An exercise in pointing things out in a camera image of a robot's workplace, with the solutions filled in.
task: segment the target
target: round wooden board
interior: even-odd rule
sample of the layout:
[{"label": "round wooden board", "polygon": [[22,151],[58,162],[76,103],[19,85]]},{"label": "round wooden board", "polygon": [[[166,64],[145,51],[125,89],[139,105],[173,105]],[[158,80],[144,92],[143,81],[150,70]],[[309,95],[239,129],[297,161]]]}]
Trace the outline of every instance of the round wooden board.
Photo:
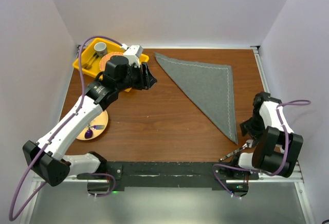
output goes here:
[{"label": "round wooden board", "polygon": [[90,122],[90,125],[105,125],[105,128],[102,130],[94,130],[91,128],[93,130],[93,136],[91,138],[87,139],[84,137],[84,135],[85,135],[86,131],[88,130],[88,127],[85,127],[82,130],[82,132],[80,132],[80,134],[77,136],[77,139],[91,140],[91,139],[97,138],[99,135],[101,135],[105,131],[107,124],[108,124],[108,114],[107,114],[107,111],[105,110],[104,112],[102,112],[99,116],[97,116]]},{"label": "round wooden board", "polygon": [[108,53],[99,62],[99,69],[101,71],[105,71],[105,65],[106,65],[106,63],[111,59],[112,56],[115,56],[115,55],[123,55],[123,53],[120,53],[120,52]]}]

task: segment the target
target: wooden table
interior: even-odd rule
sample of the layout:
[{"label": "wooden table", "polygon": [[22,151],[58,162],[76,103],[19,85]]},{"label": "wooden table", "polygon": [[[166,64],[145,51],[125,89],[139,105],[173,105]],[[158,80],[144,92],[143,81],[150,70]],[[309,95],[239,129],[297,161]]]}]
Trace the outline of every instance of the wooden table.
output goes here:
[{"label": "wooden table", "polygon": [[[150,90],[122,92],[107,109],[109,127],[92,141],[76,140],[67,154],[95,151],[114,161],[218,161],[238,148],[185,96],[162,70],[154,52],[179,60],[231,65],[239,145],[239,124],[251,117],[254,95],[263,90],[252,50],[145,49],[158,83]],[[86,76],[86,84],[93,79]],[[79,73],[74,70],[62,116],[81,95]]]}]

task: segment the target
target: purple cable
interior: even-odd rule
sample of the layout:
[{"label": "purple cable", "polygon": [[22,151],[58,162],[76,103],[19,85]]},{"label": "purple cable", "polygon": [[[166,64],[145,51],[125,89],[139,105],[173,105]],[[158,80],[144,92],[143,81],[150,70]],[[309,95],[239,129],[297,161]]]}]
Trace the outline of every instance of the purple cable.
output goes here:
[{"label": "purple cable", "polygon": [[107,196],[108,194],[110,194],[115,189],[115,186],[116,186],[115,178],[111,174],[94,173],[94,174],[90,174],[90,175],[93,175],[93,176],[108,176],[113,180],[113,186],[108,192],[106,192],[104,194],[90,193],[91,195],[96,196],[96,197],[104,197],[104,196]]},{"label": "purple cable", "polygon": [[295,101],[291,101],[291,102],[281,103],[277,106],[277,115],[278,115],[280,124],[282,125],[283,131],[284,131],[284,136],[285,136],[284,153],[283,153],[283,159],[282,159],[282,162],[281,162],[281,165],[279,166],[279,168],[273,173],[265,172],[265,174],[267,174],[268,176],[278,175],[282,171],[282,169],[287,161],[288,150],[289,150],[289,133],[287,131],[286,126],[283,124],[283,120],[282,120],[282,117],[280,114],[279,107],[284,107],[284,106],[288,106],[288,105],[305,106],[305,105],[310,105],[310,104],[311,104],[311,101],[309,101],[309,100],[295,100]]},{"label": "purple cable", "polygon": [[[83,51],[83,47],[85,46],[85,44],[91,40],[91,39],[95,39],[95,38],[103,38],[103,39],[106,39],[106,40],[109,40],[109,41],[112,41],[120,46],[122,46],[121,43],[119,43],[118,41],[116,40],[113,40],[111,38],[108,38],[106,36],[102,36],[102,35],[95,35],[95,36],[92,36],[90,38],[88,38],[80,47],[79,49],[79,54],[78,54],[78,62],[79,62],[79,72],[80,72],[80,79],[81,79],[81,86],[82,86],[82,94],[81,94],[81,101],[80,101],[80,104],[79,106],[77,107],[76,109],[76,112],[78,112],[80,110],[80,108],[82,107],[83,105],[83,99],[84,99],[84,95],[85,95],[85,86],[84,86],[84,78],[83,78],[83,73],[82,73],[82,64],[81,64],[81,53]],[[17,219],[17,217],[19,217],[19,215],[22,213],[22,211],[24,210],[24,208],[26,207],[26,205],[31,201],[31,199],[35,196],[35,194],[46,184],[46,182],[42,182],[41,185],[33,192],[33,194],[31,194],[31,196],[29,196],[29,198],[24,202],[24,204],[22,205],[22,207],[18,210],[18,212],[16,213],[15,216],[13,216],[13,212],[14,212],[14,207],[15,207],[15,204],[16,204],[16,201],[17,201],[17,197],[20,193],[20,190],[22,188],[22,185],[25,181],[25,178],[27,176],[27,174],[29,173],[29,171],[31,170],[31,168],[34,166],[35,162],[39,159],[39,157],[41,156],[42,152],[45,151],[46,147],[51,143],[51,141],[54,139],[54,137],[58,134],[58,132],[75,116],[75,114],[72,114],[70,115],[67,120],[65,120],[54,132],[53,134],[49,137],[48,139],[48,142],[49,143],[46,143],[40,150],[39,152],[37,153],[37,155],[34,157],[34,159],[31,161],[31,163],[29,164],[29,166],[27,167],[27,169],[25,170],[23,176],[21,177],[20,181],[19,181],[19,184],[15,190],[15,193],[14,193],[14,196],[12,198],[12,201],[11,201],[11,205],[10,205],[10,210],[9,210],[9,220],[10,221],[14,221]]]},{"label": "purple cable", "polygon": [[[288,106],[288,105],[295,105],[295,106],[305,106],[305,105],[310,105],[311,104],[311,101],[309,100],[295,100],[295,101],[291,101],[291,102],[287,102],[287,103],[281,103],[277,106],[277,115],[278,115],[278,118],[279,118],[279,121],[280,121],[280,124],[282,125],[282,128],[283,128],[283,131],[284,131],[284,135],[285,135],[285,145],[284,145],[284,153],[283,153],[283,159],[282,159],[282,162],[281,162],[281,165],[279,166],[279,168],[273,172],[273,173],[269,173],[269,172],[264,172],[266,175],[268,176],[275,176],[275,175],[278,175],[286,161],[287,161],[287,156],[288,156],[288,149],[289,149],[289,133],[287,131],[287,128],[286,126],[283,124],[283,120],[282,120],[282,117],[281,117],[281,114],[280,114],[280,111],[279,111],[279,107],[284,107],[284,106]],[[215,167],[216,166],[220,166],[220,167],[225,167],[227,169],[233,169],[233,170],[237,170],[237,171],[243,171],[243,172],[259,172],[260,170],[249,170],[249,169],[241,169],[239,167],[233,167],[233,166],[228,166],[228,165],[224,165],[224,164],[214,164],[213,165],[213,172],[214,172],[214,176],[215,178],[218,180],[218,182],[222,185],[222,187],[227,191],[229,192],[232,196],[234,197],[239,197],[238,195],[232,193],[227,187],[226,185],[223,184],[223,182],[220,180],[220,178],[218,177],[218,175],[216,174],[216,171],[215,171]]]}]

